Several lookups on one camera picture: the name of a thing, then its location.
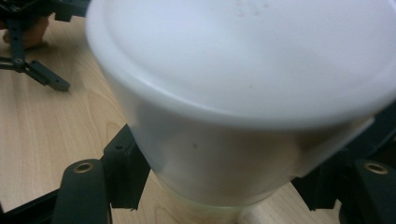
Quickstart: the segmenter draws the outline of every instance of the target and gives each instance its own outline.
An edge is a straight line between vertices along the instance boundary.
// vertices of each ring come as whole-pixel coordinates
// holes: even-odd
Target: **wooden table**
[[[75,161],[99,159],[125,124],[93,58],[85,20],[50,21],[47,46],[26,52],[71,84],[69,92],[43,87],[24,74],[0,70],[0,202],[8,211],[59,188]],[[9,46],[0,43],[0,55]],[[309,212],[291,184],[280,188],[241,222],[339,223],[334,210]],[[162,188],[150,174],[139,210],[113,210],[114,223],[171,224]]]

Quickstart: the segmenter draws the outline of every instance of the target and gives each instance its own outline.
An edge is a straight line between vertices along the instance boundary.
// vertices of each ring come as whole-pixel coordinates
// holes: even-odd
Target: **black mount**
[[[56,91],[68,91],[70,84],[46,66],[38,61],[25,61],[22,31],[32,26],[38,17],[51,13],[55,13],[56,21],[84,17],[89,3],[89,0],[0,0],[0,20],[7,25],[11,46],[11,57],[0,57],[0,69],[24,73]]]
[[[310,210],[342,203],[342,224],[396,223],[396,102],[346,147],[291,181]]]
[[[125,125],[101,160],[78,161],[64,171],[59,189],[9,212],[1,224],[109,224],[112,208],[137,209],[150,167]]]

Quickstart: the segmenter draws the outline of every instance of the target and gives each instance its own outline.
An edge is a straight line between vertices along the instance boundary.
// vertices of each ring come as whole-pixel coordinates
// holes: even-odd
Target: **metal grommet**
[[[364,168],[366,168],[367,170],[376,173],[378,175],[386,175],[388,173],[388,169],[385,168],[382,165],[376,164],[376,163],[372,163],[372,162],[367,162],[364,164]]]
[[[83,163],[77,165],[77,166],[73,169],[73,171],[74,171],[75,173],[82,174],[82,173],[85,173],[85,172],[89,172],[92,168],[93,168],[93,164],[92,164],[92,163],[90,163],[90,162],[83,162]]]

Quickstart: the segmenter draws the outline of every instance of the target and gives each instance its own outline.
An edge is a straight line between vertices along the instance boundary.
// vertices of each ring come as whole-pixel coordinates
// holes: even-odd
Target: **screw hole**
[[[79,164],[78,166],[76,166],[73,171],[76,173],[85,173],[90,171],[93,168],[93,164],[90,162],[84,162],[82,164]]]
[[[378,175],[386,175],[388,173],[388,169],[379,164],[367,162],[364,164],[364,167]]]
[[[124,146],[123,145],[118,145],[114,147],[116,150],[123,150]]]
[[[14,62],[15,63],[23,63],[23,60],[22,59],[15,59]]]

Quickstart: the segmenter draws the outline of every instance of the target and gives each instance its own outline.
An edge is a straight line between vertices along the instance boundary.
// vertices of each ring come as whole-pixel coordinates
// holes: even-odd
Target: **container lid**
[[[92,0],[106,73],[175,113],[304,129],[396,97],[394,1]]]

